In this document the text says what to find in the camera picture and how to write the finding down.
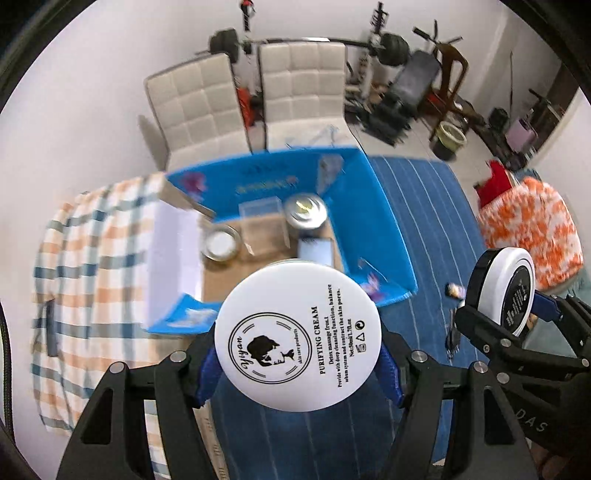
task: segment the weight plate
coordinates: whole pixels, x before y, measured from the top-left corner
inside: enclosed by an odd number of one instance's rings
[[[240,44],[238,43],[238,34],[234,28],[216,32],[209,39],[209,51],[212,54],[226,53],[230,57],[230,63],[236,63],[240,54]]]
[[[393,33],[384,33],[379,41],[382,49],[378,50],[378,60],[382,65],[398,67],[408,60],[408,43]]]
[[[222,48],[223,51],[230,57],[230,63],[236,63],[240,55],[240,43],[238,42],[238,34],[233,28],[222,30]]]

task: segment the white chair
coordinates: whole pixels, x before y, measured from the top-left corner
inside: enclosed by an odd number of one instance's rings
[[[346,47],[333,42],[259,48],[268,150],[296,146],[361,148],[345,122]]]
[[[225,53],[157,73],[145,88],[170,152],[167,170],[251,153]]]

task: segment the exercise equipment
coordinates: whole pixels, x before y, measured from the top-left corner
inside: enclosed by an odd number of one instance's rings
[[[439,42],[437,20],[433,21],[433,30],[431,36],[417,27],[413,28],[414,34],[434,44],[433,50],[430,53],[415,51],[389,85],[382,101],[369,109],[363,105],[355,112],[367,133],[391,145],[398,141],[404,130],[410,128],[410,119],[418,116],[418,106],[441,70],[441,63],[436,57],[438,46],[462,40],[462,37],[455,37],[444,43]]]
[[[378,8],[374,10],[371,24],[373,31],[368,41],[356,41],[348,38],[327,38],[327,37],[304,37],[304,38],[267,38],[262,40],[251,40],[247,38],[239,41],[238,33],[233,28],[216,32],[209,39],[209,51],[213,53],[225,52],[230,57],[232,63],[238,61],[240,48],[245,54],[252,53],[252,47],[257,44],[281,43],[289,41],[334,41],[343,43],[350,47],[367,48],[372,57],[377,57],[383,65],[397,67],[404,64],[408,59],[409,48],[406,41],[399,35],[392,33],[382,33],[382,29],[388,19],[388,14],[383,9],[384,4],[378,3]],[[244,30],[250,32],[249,19],[254,16],[253,2],[245,0],[241,3],[243,13]]]

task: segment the printed logo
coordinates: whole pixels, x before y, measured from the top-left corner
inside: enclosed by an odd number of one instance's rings
[[[312,342],[294,319],[263,312],[236,325],[228,351],[242,375],[255,382],[279,384],[293,380],[308,367]]]

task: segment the red cloth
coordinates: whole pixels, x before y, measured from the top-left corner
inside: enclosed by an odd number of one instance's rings
[[[488,205],[494,199],[496,199],[501,193],[511,189],[511,181],[509,175],[505,170],[505,167],[496,160],[491,160],[488,164],[491,168],[492,176],[484,183],[476,188],[478,194],[478,208],[483,208]]]
[[[251,108],[251,93],[247,88],[237,88],[238,102],[240,102],[240,110],[242,111],[242,118],[246,127],[252,127],[255,124],[255,114]]]

